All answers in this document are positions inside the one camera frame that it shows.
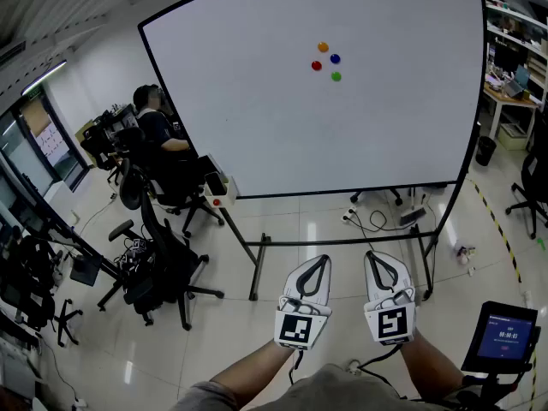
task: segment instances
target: ceiling light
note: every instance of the ceiling light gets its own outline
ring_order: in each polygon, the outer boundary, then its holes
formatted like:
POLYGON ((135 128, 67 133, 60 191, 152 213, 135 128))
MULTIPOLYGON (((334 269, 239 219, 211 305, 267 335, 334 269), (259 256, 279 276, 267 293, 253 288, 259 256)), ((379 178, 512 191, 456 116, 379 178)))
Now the ceiling light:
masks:
POLYGON ((27 86, 27 88, 25 88, 22 92, 21 92, 21 96, 25 96, 25 94, 27 94, 28 92, 30 92, 33 88, 35 88, 36 86, 40 85, 42 83, 42 81, 47 78, 49 75, 57 72, 63 65, 65 65, 67 63, 67 60, 63 60, 61 61, 58 65, 56 65, 55 67, 52 67, 50 68, 47 72, 45 72, 44 74, 42 74, 38 79, 34 80, 34 82, 27 86))

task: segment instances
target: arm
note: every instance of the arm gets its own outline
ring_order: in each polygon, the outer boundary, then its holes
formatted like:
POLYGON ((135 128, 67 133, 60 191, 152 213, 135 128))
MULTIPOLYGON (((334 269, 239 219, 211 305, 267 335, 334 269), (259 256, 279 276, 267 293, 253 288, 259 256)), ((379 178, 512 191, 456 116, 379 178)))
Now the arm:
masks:
POLYGON ((462 387, 462 372, 418 330, 414 341, 403 344, 402 356, 413 385, 423 399, 443 399, 462 387))
POLYGON ((276 376, 293 349, 279 347, 273 341, 220 372, 211 381, 230 390, 239 408, 250 403, 276 376))
POLYGON ((165 141, 161 146, 164 151, 188 151, 190 145, 186 140, 169 139, 165 141))

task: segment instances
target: glass door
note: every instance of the glass door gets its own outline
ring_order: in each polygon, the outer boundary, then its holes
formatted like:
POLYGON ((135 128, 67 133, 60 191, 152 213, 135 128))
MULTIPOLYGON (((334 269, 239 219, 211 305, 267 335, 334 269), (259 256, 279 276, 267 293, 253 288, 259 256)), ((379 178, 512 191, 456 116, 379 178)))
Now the glass door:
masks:
POLYGON ((86 164, 55 115, 44 93, 19 107, 27 138, 45 156, 59 178, 74 189, 86 174, 86 164))

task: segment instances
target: man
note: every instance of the man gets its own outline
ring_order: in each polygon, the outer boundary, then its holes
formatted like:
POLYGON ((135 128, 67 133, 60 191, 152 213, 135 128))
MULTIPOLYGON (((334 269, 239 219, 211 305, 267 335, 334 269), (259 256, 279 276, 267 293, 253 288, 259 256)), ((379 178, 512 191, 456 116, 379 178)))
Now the man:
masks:
MULTIPOLYGON (((171 411, 241 409, 272 381, 292 354, 292 349, 279 347, 270 341, 220 372, 211 381, 191 387, 171 411)), ((255 409, 438 411, 461 406, 457 395, 459 398, 462 394, 477 397, 478 387, 463 387, 464 376, 461 371, 419 331, 416 331, 414 341, 403 344, 402 356, 415 388, 429 403, 402 400, 391 386, 378 378, 357 377, 338 366, 327 365, 310 378, 295 383, 278 400, 255 409)))
POLYGON ((134 105, 139 113, 137 123, 146 138, 157 143, 163 151, 181 152, 179 155, 185 158, 190 145, 180 138, 166 115, 160 112, 162 97, 163 94, 155 85, 140 86, 135 90, 134 105))

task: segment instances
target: whiteboard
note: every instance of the whiteboard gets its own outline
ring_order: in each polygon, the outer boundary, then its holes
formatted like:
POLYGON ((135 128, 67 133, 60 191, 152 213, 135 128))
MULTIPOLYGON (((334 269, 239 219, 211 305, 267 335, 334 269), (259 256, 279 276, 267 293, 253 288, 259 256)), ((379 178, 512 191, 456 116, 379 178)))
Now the whiteboard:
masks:
POLYGON ((458 177, 483 81, 483 0, 182 3, 141 36, 198 154, 240 195, 458 177))

